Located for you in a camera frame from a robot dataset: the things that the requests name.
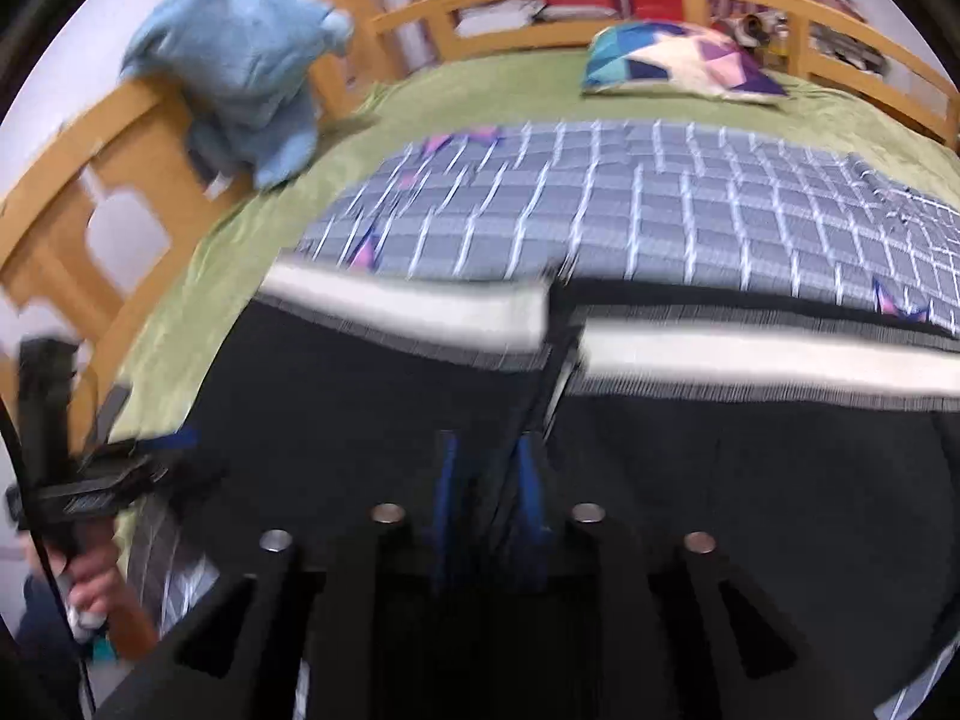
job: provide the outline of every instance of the metal bolt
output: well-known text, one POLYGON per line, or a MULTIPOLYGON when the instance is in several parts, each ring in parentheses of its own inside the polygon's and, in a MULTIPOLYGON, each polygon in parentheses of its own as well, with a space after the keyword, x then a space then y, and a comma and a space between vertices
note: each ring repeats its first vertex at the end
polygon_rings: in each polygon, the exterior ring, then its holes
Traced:
POLYGON ((607 516, 603 507, 595 503, 578 503, 573 509, 570 509, 570 514, 577 522, 583 523, 599 522, 607 516))
POLYGON ((392 525, 397 522, 402 522, 403 517, 406 517, 407 512, 403 510, 402 506, 397 506, 395 503, 381 503, 377 506, 374 506, 371 509, 370 517, 374 522, 379 522, 383 525, 392 525))
POLYGON ((697 555, 707 555, 717 548, 717 539, 705 531, 694 531, 683 537, 683 546, 697 555))
POLYGON ((267 531, 260 537, 260 547, 267 552, 283 552, 293 542, 294 538, 286 531, 267 531))

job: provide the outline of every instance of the hand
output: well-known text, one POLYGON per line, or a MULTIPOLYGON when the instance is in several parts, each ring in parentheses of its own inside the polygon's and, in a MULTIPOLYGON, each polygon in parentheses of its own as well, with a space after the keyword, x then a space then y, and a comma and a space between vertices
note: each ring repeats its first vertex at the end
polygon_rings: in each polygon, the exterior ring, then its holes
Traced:
MULTIPOLYGON (((83 554, 74 557, 66 565, 66 573, 73 580, 67 602, 77 610, 93 614, 109 614, 120 607, 135 605, 133 591, 127 586, 117 559, 120 549, 113 543, 112 519, 100 519, 80 523, 77 526, 83 554)), ((30 536, 21 536, 27 561, 35 574, 41 574, 40 558, 30 536)), ((48 549, 50 567, 54 574, 64 571, 66 560, 60 553, 48 549)))

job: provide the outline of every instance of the wooden headboard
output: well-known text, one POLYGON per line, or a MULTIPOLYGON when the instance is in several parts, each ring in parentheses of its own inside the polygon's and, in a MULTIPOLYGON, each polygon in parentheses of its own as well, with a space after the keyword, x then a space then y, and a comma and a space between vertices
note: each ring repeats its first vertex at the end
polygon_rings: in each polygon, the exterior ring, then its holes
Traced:
MULTIPOLYGON (((420 0, 386 13, 376 0, 330 1, 352 13, 356 33, 346 59, 325 55, 310 70, 328 122, 352 114, 371 85, 405 76, 392 33, 407 23, 425 24, 442 61, 530 47, 584 46, 613 23, 549 23, 460 38, 454 31, 455 11, 496 0, 420 0)), ((916 129, 954 143, 960 95, 906 49, 817 2, 743 1, 788 14, 791 74, 853 89, 916 129), (942 111, 925 108, 877 77, 815 52, 809 40, 813 23, 850 35, 904 64, 943 95, 942 111)), ((709 22, 707 0, 683 0, 683 7, 690 22, 709 22)), ((91 350, 72 407, 75 439, 85 433, 143 323, 184 271, 200 239, 250 193, 248 181, 238 180, 215 200, 205 196, 182 144, 189 122, 176 85, 161 79, 128 81, 67 127, 4 201, 0 287, 20 309, 32 300, 49 300, 91 350), (84 170, 93 170, 108 190, 137 189, 169 236, 168 250, 128 295, 119 292, 88 250, 85 235, 94 205, 79 180, 84 170)), ((13 363, 0 356, 0 394, 11 405, 15 379, 13 363)))

